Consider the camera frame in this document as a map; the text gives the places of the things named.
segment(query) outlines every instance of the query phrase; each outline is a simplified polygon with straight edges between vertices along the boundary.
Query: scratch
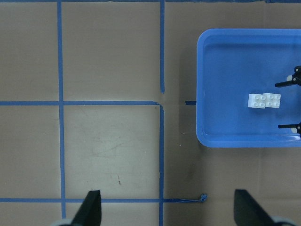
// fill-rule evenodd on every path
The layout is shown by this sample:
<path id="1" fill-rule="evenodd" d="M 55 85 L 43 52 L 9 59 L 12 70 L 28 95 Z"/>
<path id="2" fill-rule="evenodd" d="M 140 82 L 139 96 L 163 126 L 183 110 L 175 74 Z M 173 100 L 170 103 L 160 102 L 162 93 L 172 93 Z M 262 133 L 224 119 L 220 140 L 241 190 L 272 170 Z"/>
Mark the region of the scratch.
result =
<path id="1" fill-rule="evenodd" d="M 119 185 L 121 185 L 119 174 L 117 174 Z"/>

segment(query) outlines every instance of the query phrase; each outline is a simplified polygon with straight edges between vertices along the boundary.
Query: blue tray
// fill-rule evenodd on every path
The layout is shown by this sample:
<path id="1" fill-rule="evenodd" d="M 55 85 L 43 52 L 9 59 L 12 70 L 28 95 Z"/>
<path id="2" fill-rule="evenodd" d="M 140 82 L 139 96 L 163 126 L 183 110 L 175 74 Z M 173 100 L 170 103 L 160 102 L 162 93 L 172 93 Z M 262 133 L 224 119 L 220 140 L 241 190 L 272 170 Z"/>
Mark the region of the blue tray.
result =
<path id="1" fill-rule="evenodd" d="M 198 40 L 197 137 L 208 147 L 297 147 L 301 87 L 275 88 L 301 65 L 301 30 L 211 29 Z M 281 94 L 280 108 L 248 108 L 250 93 Z"/>

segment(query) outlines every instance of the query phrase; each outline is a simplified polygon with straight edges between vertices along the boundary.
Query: white lego brick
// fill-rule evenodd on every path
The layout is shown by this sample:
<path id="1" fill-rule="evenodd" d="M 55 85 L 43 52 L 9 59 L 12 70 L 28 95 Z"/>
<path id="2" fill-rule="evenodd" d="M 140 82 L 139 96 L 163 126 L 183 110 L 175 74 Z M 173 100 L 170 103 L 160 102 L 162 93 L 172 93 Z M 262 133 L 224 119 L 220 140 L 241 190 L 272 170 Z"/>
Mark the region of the white lego brick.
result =
<path id="1" fill-rule="evenodd" d="M 252 108 L 265 108 L 266 97 L 265 95 L 250 93 L 248 107 Z"/>
<path id="2" fill-rule="evenodd" d="M 273 108 L 279 108 L 280 107 L 280 94 L 275 93 L 264 93 L 263 94 L 266 97 L 266 107 L 273 107 Z"/>

